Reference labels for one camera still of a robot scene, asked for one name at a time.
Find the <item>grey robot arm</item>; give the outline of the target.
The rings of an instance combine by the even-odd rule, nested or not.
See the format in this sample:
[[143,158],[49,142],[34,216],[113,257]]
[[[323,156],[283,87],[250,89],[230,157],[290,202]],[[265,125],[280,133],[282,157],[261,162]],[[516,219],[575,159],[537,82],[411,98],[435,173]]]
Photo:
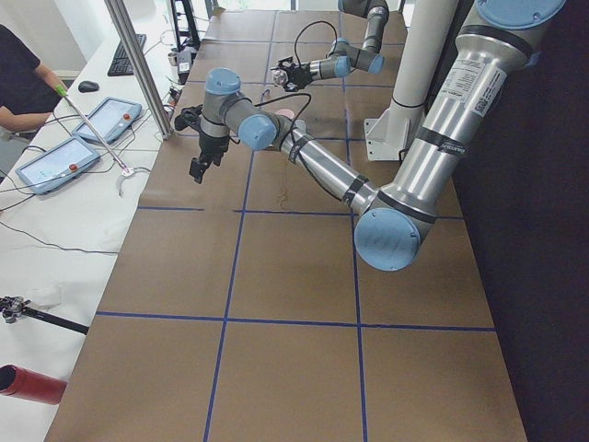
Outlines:
[[397,175],[373,183],[330,152],[294,120],[253,105],[238,75],[212,70],[200,106],[183,109],[177,130],[194,129],[201,153],[190,174],[201,181],[233,137],[255,151],[275,148],[302,166],[359,216],[354,233],[362,259],[382,271],[410,265],[436,221],[435,204],[505,78],[531,59],[560,1],[478,1],[460,30],[458,56]]
[[[384,29],[389,18],[386,1],[339,1],[338,9],[346,14],[367,20],[364,42],[361,48],[352,46],[346,39],[339,37],[334,26],[325,20],[316,20],[307,24],[298,33],[294,41],[294,56],[283,58],[271,69],[272,82],[286,92],[297,92],[314,81],[348,76],[354,70],[378,74],[384,65],[380,53]],[[325,58],[303,63],[300,60],[297,44],[302,34],[316,24],[329,25],[335,40]]]

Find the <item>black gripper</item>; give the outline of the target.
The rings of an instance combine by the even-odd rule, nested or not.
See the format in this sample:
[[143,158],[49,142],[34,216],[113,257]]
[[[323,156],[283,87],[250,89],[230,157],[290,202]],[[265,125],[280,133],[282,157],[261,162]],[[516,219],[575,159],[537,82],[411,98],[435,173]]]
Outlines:
[[208,120],[202,113],[202,105],[183,108],[175,117],[174,127],[176,131],[190,127],[199,134],[201,153],[199,158],[191,159],[189,175],[195,182],[202,183],[206,166],[221,165],[230,141],[229,128]]
[[310,63],[295,64],[292,56],[278,61],[276,69],[287,69],[289,81],[283,84],[286,92],[297,92],[313,82]]

